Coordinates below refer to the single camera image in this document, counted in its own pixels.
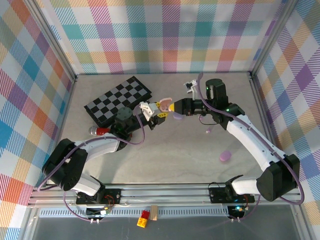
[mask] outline gray floor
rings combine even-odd
[[[34,240],[298,240],[289,205],[259,206],[242,222],[227,217],[185,217],[149,220],[146,228],[137,218],[112,217],[89,224],[75,217],[39,218]]]
[[[197,74],[135,74],[152,91],[152,101],[171,97],[174,101],[192,97],[183,83]],[[78,78],[62,138],[72,141],[91,138],[88,129],[95,123],[84,106],[109,91],[131,75],[83,75]],[[238,104],[252,123],[263,131],[262,122],[246,73],[206,73],[205,81],[220,78],[226,85],[229,101]],[[207,116],[204,122],[213,120]],[[239,174],[259,176],[261,170],[242,144],[219,125],[207,134],[208,126],[201,125],[198,116],[167,120],[153,131],[148,127],[144,144],[105,154],[86,163],[84,172],[104,183],[203,183],[226,181]],[[142,138],[141,131],[133,134],[132,142]],[[229,150],[228,163],[219,160]]]

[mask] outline wall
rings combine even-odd
[[[284,2],[38,0],[79,74],[247,71]]]
[[[301,160],[304,206],[320,239],[320,1],[300,0],[258,73],[276,143]]]
[[[0,1],[0,240],[16,239],[71,80],[22,0]]]

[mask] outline colorful plaid pattern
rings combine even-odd
[[[71,80],[23,0],[0,3],[0,240],[18,237]]]
[[[38,0],[79,74],[247,71],[281,2]]]
[[[258,73],[276,143],[301,160],[305,208],[320,239],[320,1],[300,0]]]

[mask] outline wooden block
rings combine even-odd
[[[153,220],[153,221],[158,220],[158,206],[157,205],[151,205],[150,220]]]

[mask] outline cable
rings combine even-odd
[[[213,125],[217,125],[218,123],[203,123],[200,119],[201,115],[199,115],[198,119],[199,119],[199,122],[202,124],[202,125],[207,125],[207,126],[213,126]]]
[[[298,187],[298,189],[299,189],[299,191],[300,191],[301,199],[300,199],[299,201],[297,201],[297,202],[287,200],[287,199],[283,198],[282,196],[280,197],[280,199],[282,199],[283,201],[285,201],[285,202],[287,202],[287,203],[289,203],[289,204],[292,204],[292,205],[301,205],[301,204],[305,201],[305,192],[304,192],[304,190],[303,190],[303,188],[302,188],[302,185],[301,185],[301,183],[300,183],[300,181],[299,181],[298,176],[297,176],[296,173],[293,171],[293,169],[292,169],[292,168],[289,166],[289,164],[288,164],[276,151],[274,151],[273,148],[272,148],[252,127],[250,127],[247,123],[245,123],[244,121],[242,121],[241,119],[237,118],[236,116],[234,116],[234,115],[232,115],[232,114],[230,114],[230,113],[227,113],[227,112],[225,112],[225,111],[218,110],[218,109],[210,106],[210,105],[206,102],[206,100],[204,99],[204,97],[203,97],[203,95],[202,95],[202,93],[201,93],[201,89],[200,89],[200,80],[201,80],[201,78],[203,77],[203,75],[204,75],[203,72],[199,73],[198,78],[197,78],[197,80],[196,80],[196,82],[197,82],[197,86],[196,86],[196,87],[197,87],[197,91],[198,91],[199,97],[200,97],[200,99],[202,100],[203,104],[204,104],[207,108],[209,108],[211,111],[214,111],[214,112],[216,112],[216,113],[218,113],[218,114],[223,114],[223,115],[225,115],[225,116],[227,116],[227,117],[229,117],[229,118],[234,119],[235,121],[238,121],[238,122],[241,123],[242,125],[244,125],[249,131],[251,131],[251,132],[253,133],[253,135],[255,135],[255,136],[268,148],[269,151],[271,151],[271,152],[276,156],[276,158],[278,158],[278,159],[286,166],[286,168],[288,169],[288,171],[290,172],[290,174],[292,175],[292,177],[294,178],[294,180],[295,180],[295,182],[296,182],[296,184],[297,184],[297,187]]]
[[[142,129],[142,140],[140,142],[137,142],[137,143],[134,143],[134,142],[129,142],[129,141],[126,141],[124,139],[121,139],[121,138],[118,138],[116,136],[100,136],[100,137],[96,137],[96,138],[93,138],[93,139],[89,139],[87,141],[84,141],[82,142],[81,144],[79,144],[78,146],[74,147],[63,159],[62,161],[44,178],[44,180],[40,183],[39,187],[37,188],[37,191],[38,192],[41,192],[41,191],[45,191],[47,189],[50,189],[49,188],[44,188],[44,189],[41,189],[42,186],[49,180],[49,178],[51,178],[51,176],[53,174],[55,174],[55,172],[65,163],[65,161],[67,159],[70,158],[70,156],[76,151],[78,150],[79,148],[81,148],[82,146],[86,145],[86,144],[89,144],[89,143],[92,143],[92,142],[95,142],[95,141],[99,141],[99,140],[105,140],[105,139],[114,139],[114,140],[118,140],[118,141],[121,141],[123,143],[126,143],[126,144],[130,144],[130,145],[140,145],[142,144],[144,141],[145,141],[145,137],[146,137],[146,134],[145,134],[145,129],[144,129],[144,125],[142,124],[140,118],[139,118],[139,113],[138,113],[138,109],[139,109],[139,106],[137,105],[133,112],[134,112],[134,115],[136,116],[138,122],[139,122],[139,125]]]

